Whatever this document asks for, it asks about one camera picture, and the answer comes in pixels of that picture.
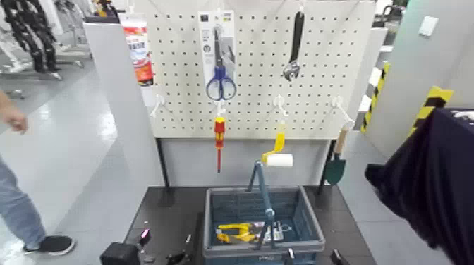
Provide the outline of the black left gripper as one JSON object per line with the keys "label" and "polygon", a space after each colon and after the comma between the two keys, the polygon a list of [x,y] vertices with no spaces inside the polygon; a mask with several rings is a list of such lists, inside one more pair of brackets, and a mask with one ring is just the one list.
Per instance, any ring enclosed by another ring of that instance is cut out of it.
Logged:
{"label": "black left gripper", "polygon": [[[192,235],[188,234],[185,241],[185,245],[189,244],[191,238],[192,238]],[[145,247],[149,243],[150,240],[151,240],[150,229],[146,228],[141,232],[139,240],[138,240],[138,244],[141,247]],[[185,251],[179,252],[177,254],[169,254],[166,257],[166,265],[179,265],[186,262],[187,262],[187,253]]]}

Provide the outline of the person's bare hand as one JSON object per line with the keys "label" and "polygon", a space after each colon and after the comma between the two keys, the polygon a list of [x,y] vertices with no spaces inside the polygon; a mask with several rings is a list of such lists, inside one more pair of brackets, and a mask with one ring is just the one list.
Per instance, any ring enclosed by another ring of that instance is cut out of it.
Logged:
{"label": "person's bare hand", "polygon": [[28,131],[27,116],[13,105],[1,107],[1,118],[5,124],[11,127],[12,131],[22,135]]}

